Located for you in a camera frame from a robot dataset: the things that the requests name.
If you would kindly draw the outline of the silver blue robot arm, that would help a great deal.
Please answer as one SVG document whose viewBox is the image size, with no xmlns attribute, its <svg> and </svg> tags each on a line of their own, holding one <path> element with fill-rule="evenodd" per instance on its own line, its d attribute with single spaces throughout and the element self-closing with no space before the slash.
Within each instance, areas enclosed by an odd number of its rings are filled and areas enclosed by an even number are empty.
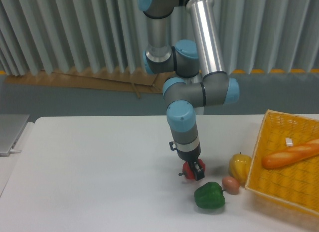
<svg viewBox="0 0 319 232">
<path fill-rule="evenodd" d="M 214 0 L 138 0 L 138 6 L 147 18 L 148 46 L 143 52 L 147 73 L 174 72 L 162 88 L 173 137 L 170 148 L 184 160 L 182 174 L 201 180 L 205 167 L 199 159 L 195 109 L 239 99 L 239 84 L 225 71 L 213 15 Z M 170 45 L 167 21 L 176 7 L 184 7 L 190 15 L 194 40 Z"/>
</svg>

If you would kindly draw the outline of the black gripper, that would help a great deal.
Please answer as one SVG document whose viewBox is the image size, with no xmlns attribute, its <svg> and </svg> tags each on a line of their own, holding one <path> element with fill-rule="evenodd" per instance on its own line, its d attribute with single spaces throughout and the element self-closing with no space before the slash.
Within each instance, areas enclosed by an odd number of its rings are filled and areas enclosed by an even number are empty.
<svg viewBox="0 0 319 232">
<path fill-rule="evenodd" d="M 193 162 L 192 172 L 194 174 L 194 179 L 199 181 L 205 177 L 205 164 L 202 162 L 196 162 L 201 153 L 201 148 L 196 147 L 191 151 L 181 151 L 177 149 L 177 155 L 184 161 Z"/>
</svg>

